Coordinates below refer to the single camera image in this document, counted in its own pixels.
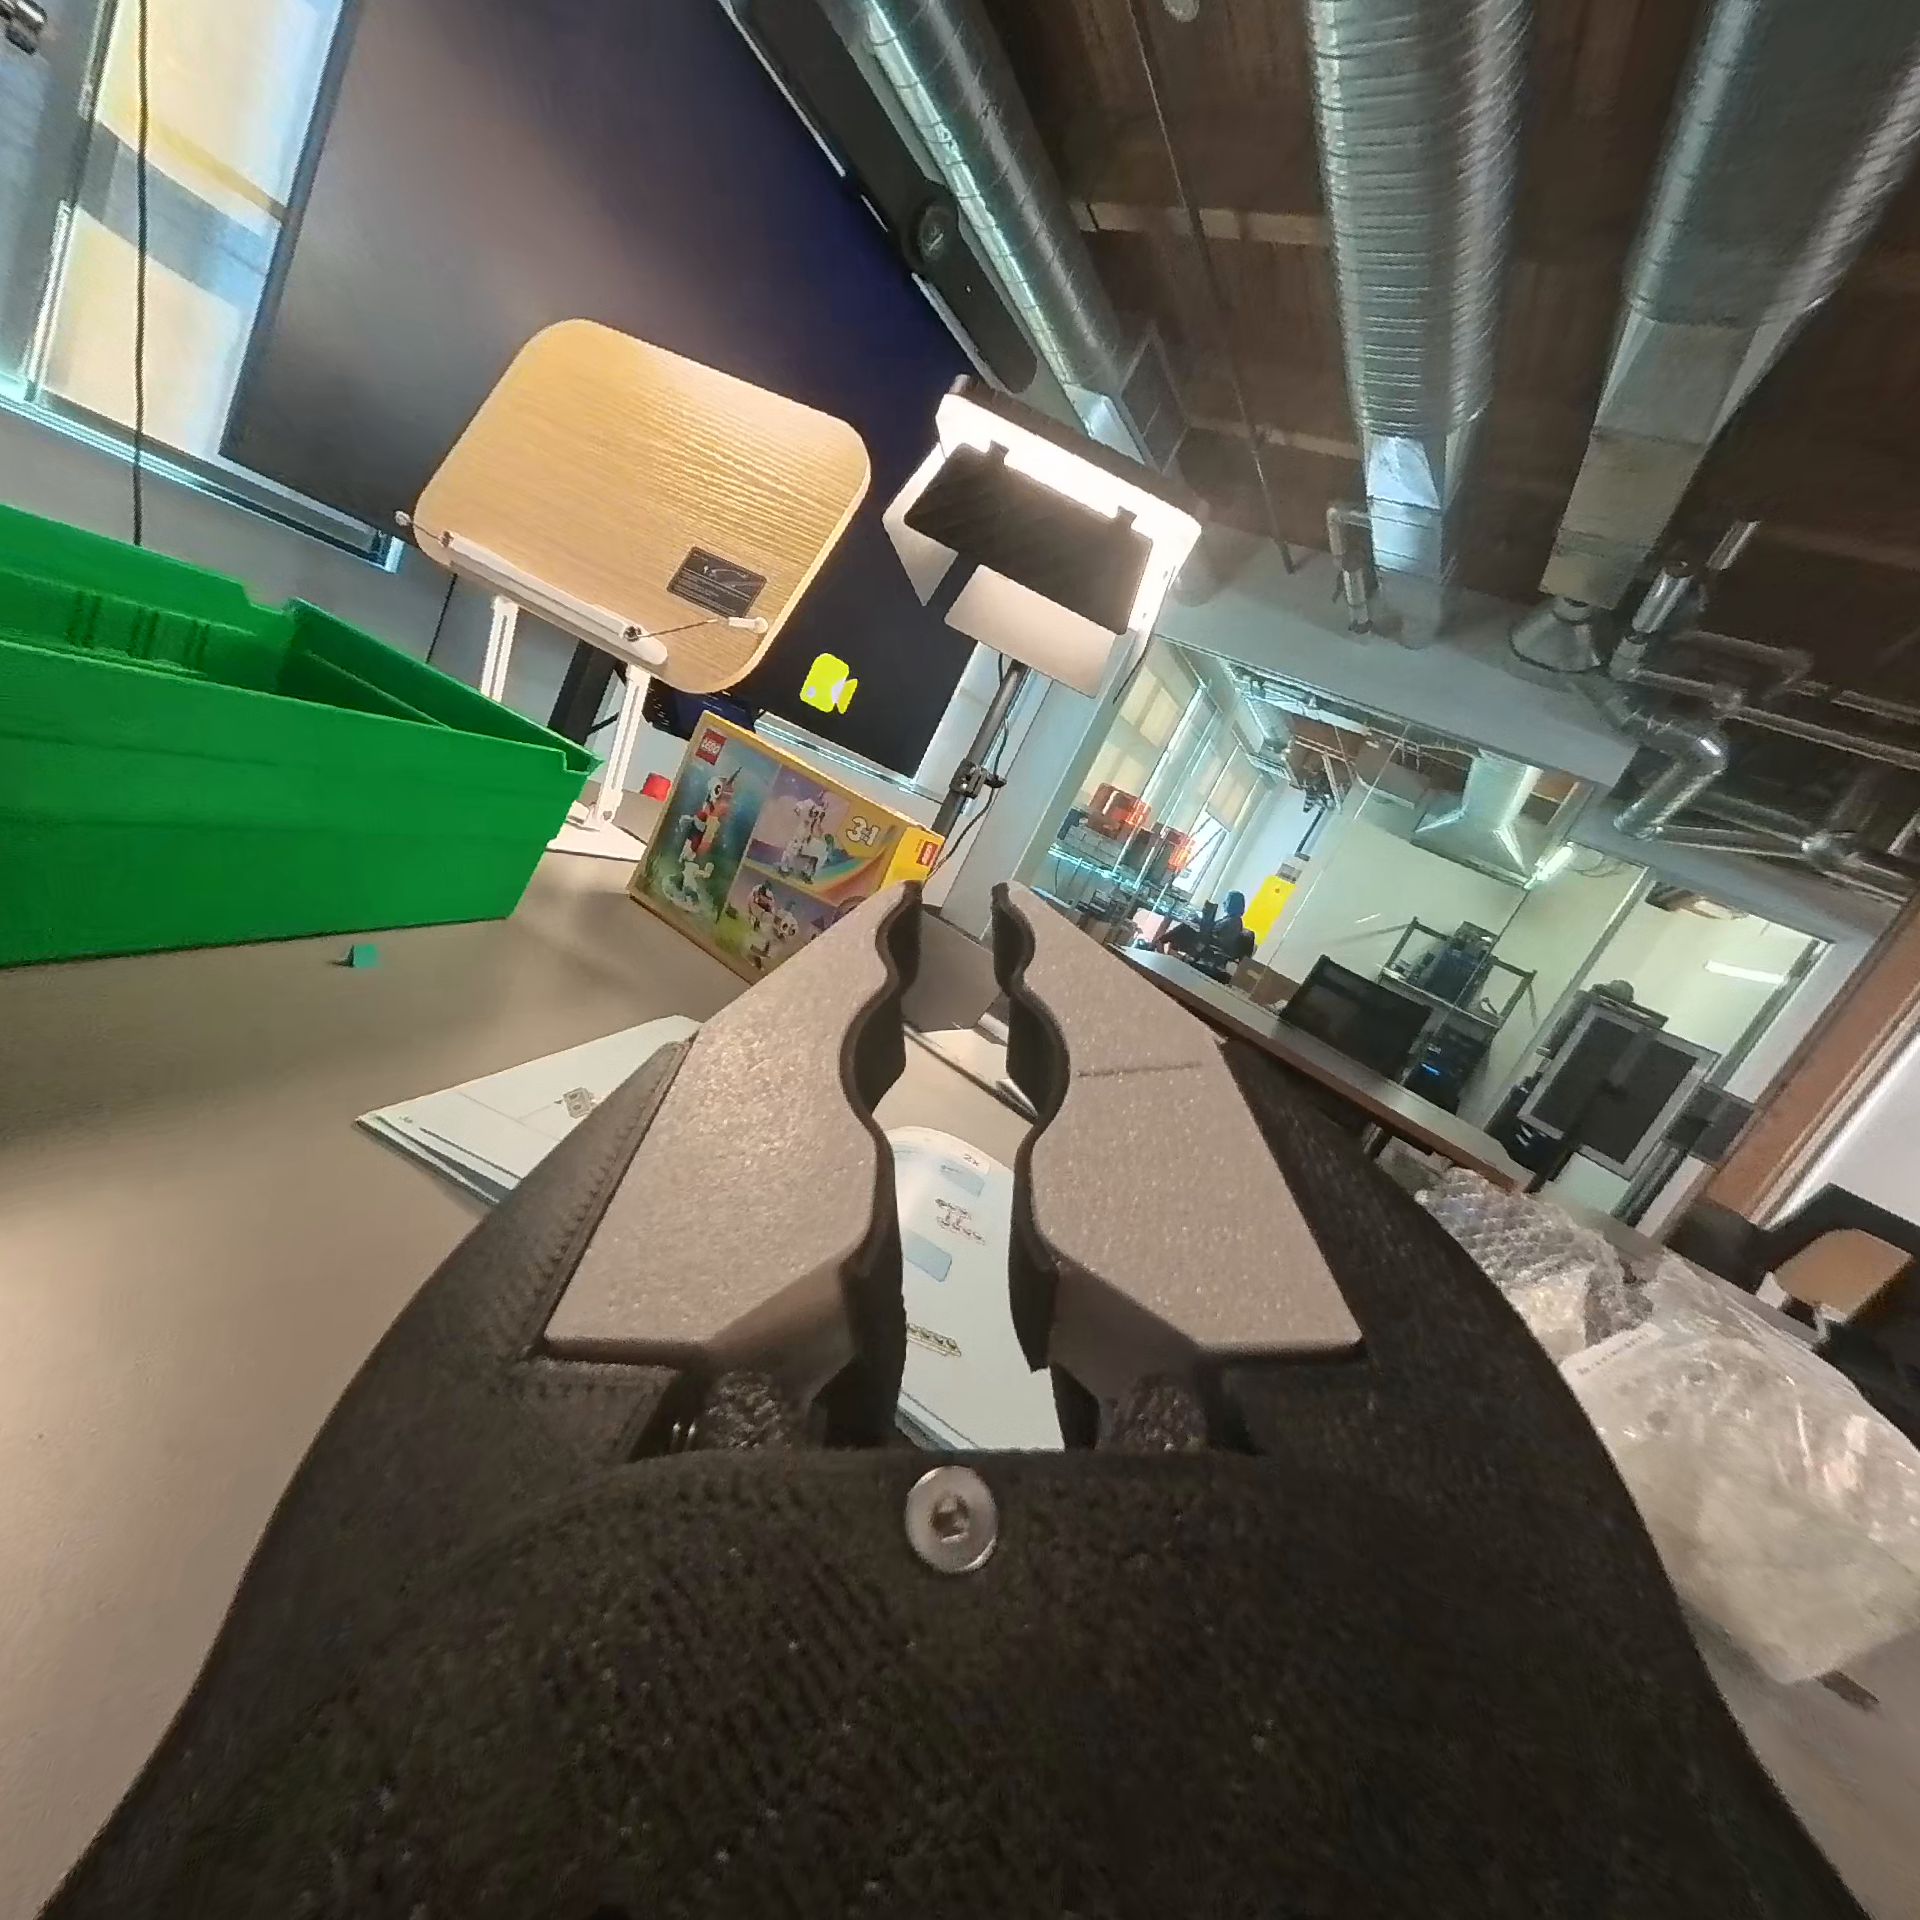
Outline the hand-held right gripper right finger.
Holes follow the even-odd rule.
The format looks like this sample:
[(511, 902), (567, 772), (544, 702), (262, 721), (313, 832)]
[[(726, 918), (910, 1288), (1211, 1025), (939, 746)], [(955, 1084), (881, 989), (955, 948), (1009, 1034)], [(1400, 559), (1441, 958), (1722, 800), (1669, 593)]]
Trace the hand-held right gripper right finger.
[(1062, 1441), (1252, 1449), (1252, 1379), (1367, 1334), (1222, 1034), (1024, 882), (997, 888), (997, 977), (1036, 1110), (1009, 1289)]

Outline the black light stand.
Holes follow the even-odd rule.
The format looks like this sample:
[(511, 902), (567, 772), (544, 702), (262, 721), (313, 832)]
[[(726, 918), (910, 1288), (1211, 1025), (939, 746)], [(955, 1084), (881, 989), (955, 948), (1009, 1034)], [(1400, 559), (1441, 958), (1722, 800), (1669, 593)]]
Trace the black light stand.
[(963, 784), (963, 807), (942, 834), (942, 861), (926, 882), (926, 906), (955, 924), (975, 924), (975, 895), (992, 880), (1001, 832), (1022, 814), (1022, 752), (1046, 709), (1046, 680), (988, 647), (963, 669), (963, 684), (912, 772), (934, 811)]

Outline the large glass window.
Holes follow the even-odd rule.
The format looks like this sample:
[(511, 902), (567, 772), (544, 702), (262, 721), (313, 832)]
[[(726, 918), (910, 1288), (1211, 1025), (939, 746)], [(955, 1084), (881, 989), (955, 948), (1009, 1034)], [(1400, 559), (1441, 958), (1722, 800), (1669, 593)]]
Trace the large glass window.
[(218, 451), (338, 0), (53, 0), (6, 24), (6, 389)]

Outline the dark glass-front cabinet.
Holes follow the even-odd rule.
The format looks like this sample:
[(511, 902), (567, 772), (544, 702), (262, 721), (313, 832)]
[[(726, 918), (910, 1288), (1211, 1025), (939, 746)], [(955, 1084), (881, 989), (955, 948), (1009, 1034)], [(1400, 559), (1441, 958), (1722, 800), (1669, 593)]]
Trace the dark glass-front cabinet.
[(1665, 1017), (1589, 994), (1516, 1106), (1539, 1161), (1536, 1187), (1559, 1180), (1573, 1161), (1631, 1176), (1716, 1066), (1721, 1052), (1669, 1031)]

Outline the silver ventilation duct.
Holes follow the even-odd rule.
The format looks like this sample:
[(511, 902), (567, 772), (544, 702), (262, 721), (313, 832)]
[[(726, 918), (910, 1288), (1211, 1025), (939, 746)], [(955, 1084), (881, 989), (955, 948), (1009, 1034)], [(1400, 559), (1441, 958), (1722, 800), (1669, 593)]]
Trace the silver ventilation duct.
[(951, 186), (972, 247), (1036, 350), (1022, 394), (1194, 490), (1190, 416), (1155, 324), (1108, 293), (1012, 59), (972, 0), (827, 0), (861, 70)]
[(1493, 405), (1536, 10), (1310, 0), (1302, 22), (1372, 553), (1451, 586)]
[(1616, 608), (1733, 419), (1837, 293), (1920, 128), (1911, 0), (1705, 10), (1543, 593)]

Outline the lit panel light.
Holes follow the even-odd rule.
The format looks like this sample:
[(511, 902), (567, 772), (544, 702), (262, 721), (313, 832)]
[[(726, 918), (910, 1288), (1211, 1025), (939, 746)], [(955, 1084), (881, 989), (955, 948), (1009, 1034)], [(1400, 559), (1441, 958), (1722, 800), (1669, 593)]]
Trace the lit panel light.
[(975, 373), (939, 399), (934, 451), (881, 524), (942, 624), (1079, 694), (1152, 637), (1200, 540), (1181, 479)]

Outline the large dark wall screen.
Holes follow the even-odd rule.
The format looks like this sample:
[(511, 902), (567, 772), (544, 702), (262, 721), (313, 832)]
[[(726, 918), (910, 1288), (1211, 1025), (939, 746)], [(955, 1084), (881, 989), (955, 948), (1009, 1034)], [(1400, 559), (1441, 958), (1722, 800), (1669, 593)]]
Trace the large dark wall screen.
[(222, 455), (396, 526), (561, 322), (863, 436), (866, 505), (744, 698), (930, 777), (975, 640), (918, 599), (881, 514), (975, 363), (857, 177), (726, 2), (351, 2)]

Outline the clear plastic bag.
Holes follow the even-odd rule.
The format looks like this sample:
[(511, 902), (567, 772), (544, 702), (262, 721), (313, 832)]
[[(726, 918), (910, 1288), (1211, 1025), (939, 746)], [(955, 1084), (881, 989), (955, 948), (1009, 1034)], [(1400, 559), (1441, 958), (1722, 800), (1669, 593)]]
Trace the clear plastic bag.
[(1669, 1249), (1451, 1166), (1425, 1209), (1550, 1352), (1686, 1610), (1780, 1685), (1920, 1626), (1920, 1459), (1813, 1347)]

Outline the black video bar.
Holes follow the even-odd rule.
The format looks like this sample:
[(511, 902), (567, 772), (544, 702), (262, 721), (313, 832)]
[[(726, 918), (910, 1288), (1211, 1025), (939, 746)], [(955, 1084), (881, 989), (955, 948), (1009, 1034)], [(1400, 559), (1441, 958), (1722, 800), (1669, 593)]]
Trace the black video bar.
[(1040, 373), (1036, 350), (975, 256), (951, 186), (912, 152), (833, 11), (814, 0), (744, 0), (729, 11), (872, 206), (902, 261), (955, 322), (975, 364), (1024, 394)]

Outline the wooden book stand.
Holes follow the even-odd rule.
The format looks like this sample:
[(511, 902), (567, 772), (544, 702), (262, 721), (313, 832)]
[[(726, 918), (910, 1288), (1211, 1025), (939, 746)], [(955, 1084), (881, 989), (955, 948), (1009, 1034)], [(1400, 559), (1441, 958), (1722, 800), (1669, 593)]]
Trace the wooden book stand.
[(747, 680), (866, 490), (853, 424), (611, 324), (548, 324), (514, 352), (404, 531), (491, 593), (494, 702), (523, 612), (624, 669), (597, 798), (552, 850), (643, 861), (617, 807), (648, 692)]

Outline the green plastic bin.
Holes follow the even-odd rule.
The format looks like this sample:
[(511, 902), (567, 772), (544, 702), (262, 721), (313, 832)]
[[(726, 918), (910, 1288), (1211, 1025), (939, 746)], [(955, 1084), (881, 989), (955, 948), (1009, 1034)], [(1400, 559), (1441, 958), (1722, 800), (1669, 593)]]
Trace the green plastic bin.
[(0, 514), (0, 962), (497, 922), (597, 757), (306, 603)]

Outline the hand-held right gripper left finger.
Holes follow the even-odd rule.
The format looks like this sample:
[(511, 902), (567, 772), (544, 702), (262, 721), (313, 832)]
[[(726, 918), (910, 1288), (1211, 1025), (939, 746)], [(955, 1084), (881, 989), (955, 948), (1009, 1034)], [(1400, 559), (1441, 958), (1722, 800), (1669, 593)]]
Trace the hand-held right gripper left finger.
[(895, 1162), (921, 882), (884, 882), (685, 1046), (544, 1347), (763, 1381), (833, 1449), (884, 1449), (907, 1374)]

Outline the open instruction booklet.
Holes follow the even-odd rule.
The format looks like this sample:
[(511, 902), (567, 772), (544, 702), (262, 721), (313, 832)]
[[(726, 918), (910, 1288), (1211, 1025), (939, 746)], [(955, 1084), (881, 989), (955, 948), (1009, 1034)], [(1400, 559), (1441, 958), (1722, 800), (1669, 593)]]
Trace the open instruction booklet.
[[(541, 1060), (418, 1093), (360, 1117), (430, 1171), (497, 1205), (631, 1074), (698, 1031), (687, 1017), (648, 1019)], [(1012, 1157), (1030, 1117), (975, 1031), (910, 1034), (907, 1074), (881, 1106), (895, 1161), (907, 1374), (895, 1422), (930, 1451), (1058, 1451), (1052, 1381), (1024, 1361), (1012, 1302)]]

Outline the long dark background table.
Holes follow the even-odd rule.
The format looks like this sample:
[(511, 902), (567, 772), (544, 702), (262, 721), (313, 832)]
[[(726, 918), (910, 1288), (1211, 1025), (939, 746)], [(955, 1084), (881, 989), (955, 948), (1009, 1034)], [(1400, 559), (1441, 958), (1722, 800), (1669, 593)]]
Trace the long dark background table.
[(1300, 1084), (1315, 1084), (1310, 1099), (1329, 1112), (1342, 1112), (1348, 1130), (1370, 1140), (1370, 1157), (1382, 1157), (1382, 1143), (1400, 1140), (1447, 1166), (1467, 1166), (1506, 1191), (1543, 1187), (1543, 1180), (1530, 1166), (1523, 1166), (1493, 1134), (1401, 1090), (1378, 1067), (1348, 1060), (1331, 1046), (1283, 1025), (1276, 1011), (1262, 1011), (1246, 994), (1233, 994), (1211, 974), (1184, 968), (1181, 958), (1155, 948), (1109, 948), (1109, 958), (1152, 977), (1162, 994), (1190, 1008), (1219, 1034), (1271, 1055)]

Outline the lego set box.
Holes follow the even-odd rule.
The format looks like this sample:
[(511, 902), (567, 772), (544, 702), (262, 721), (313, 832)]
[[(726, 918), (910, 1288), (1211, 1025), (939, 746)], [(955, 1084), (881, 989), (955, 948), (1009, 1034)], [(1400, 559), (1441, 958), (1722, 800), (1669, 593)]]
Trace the lego set box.
[(757, 984), (887, 882), (926, 882), (942, 845), (939, 832), (707, 717), (631, 902)]

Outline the wooden back chair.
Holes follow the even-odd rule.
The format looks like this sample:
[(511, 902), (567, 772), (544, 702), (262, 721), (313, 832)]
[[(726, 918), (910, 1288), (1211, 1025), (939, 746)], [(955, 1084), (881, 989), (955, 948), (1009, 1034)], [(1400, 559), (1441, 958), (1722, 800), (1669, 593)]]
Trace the wooden back chair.
[(1823, 1182), (1770, 1229), (1763, 1277), (1806, 1329), (1836, 1321), (1869, 1333), (1917, 1321), (1920, 1226)]

